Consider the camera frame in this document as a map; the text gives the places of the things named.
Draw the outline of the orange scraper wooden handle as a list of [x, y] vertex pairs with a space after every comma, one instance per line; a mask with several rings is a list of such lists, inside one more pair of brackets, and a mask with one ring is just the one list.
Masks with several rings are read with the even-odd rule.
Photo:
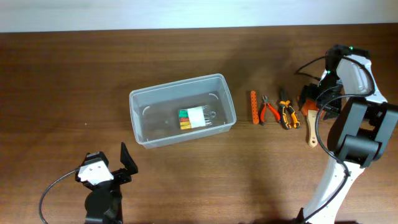
[[318, 145], [318, 140], [315, 133], [315, 120], [318, 113], [317, 103], [305, 95], [301, 94], [298, 97], [299, 110], [307, 119], [308, 126], [308, 145], [315, 147]]

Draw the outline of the orange black long-nose pliers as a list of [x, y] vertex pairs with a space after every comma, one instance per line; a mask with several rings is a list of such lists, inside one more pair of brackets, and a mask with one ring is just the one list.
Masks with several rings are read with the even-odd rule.
[[284, 88], [280, 88], [279, 96], [278, 110], [282, 127], [285, 130], [298, 129], [300, 121]]

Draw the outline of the red handled cutting pliers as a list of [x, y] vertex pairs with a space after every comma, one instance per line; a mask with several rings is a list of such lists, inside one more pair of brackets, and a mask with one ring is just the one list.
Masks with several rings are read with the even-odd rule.
[[265, 115], [267, 110], [269, 110], [275, 118], [277, 123], [280, 123], [280, 114], [279, 112], [269, 103], [268, 97], [266, 95], [262, 96], [262, 108], [259, 112], [259, 121], [261, 125], [265, 124]]

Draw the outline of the orange perforated bar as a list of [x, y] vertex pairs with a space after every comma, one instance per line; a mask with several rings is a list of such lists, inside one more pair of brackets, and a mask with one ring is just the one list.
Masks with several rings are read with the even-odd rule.
[[257, 107], [257, 95], [254, 90], [250, 92], [250, 100], [251, 100], [251, 114], [252, 114], [252, 122], [253, 124], [259, 124], [259, 115], [258, 115], [258, 107]]

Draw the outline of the clear case coloured bits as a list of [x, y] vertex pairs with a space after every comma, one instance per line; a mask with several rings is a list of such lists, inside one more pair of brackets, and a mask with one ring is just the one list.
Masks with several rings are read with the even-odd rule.
[[216, 112], [208, 105], [178, 110], [178, 121], [181, 130], [211, 126]]

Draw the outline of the clear plastic container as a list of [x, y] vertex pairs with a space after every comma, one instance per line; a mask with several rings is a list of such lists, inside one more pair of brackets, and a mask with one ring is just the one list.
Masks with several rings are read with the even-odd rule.
[[129, 107], [135, 139], [146, 149], [227, 132], [236, 123], [219, 73], [134, 90]]

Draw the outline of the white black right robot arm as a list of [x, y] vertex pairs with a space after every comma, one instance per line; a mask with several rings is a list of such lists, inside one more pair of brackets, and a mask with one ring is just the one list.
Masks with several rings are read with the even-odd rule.
[[307, 118], [309, 143], [317, 143], [328, 162], [294, 223], [334, 223], [354, 181], [382, 157], [397, 124], [397, 106], [379, 91], [367, 50], [334, 45], [322, 59], [322, 76], [303, 87], [297, 103]]

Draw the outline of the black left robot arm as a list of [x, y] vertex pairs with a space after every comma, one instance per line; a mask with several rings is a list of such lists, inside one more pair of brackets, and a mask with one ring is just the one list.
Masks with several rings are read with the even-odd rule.
[[85, 223], [122, 224], [121, 186], [132, 181], [138, 167], [124, 142], [121, 143], [120, 162], [124, 166], [110, 171], [104, 152], [88, 153], [75, 175], [75, 180], [91, 192], [85, 199]]

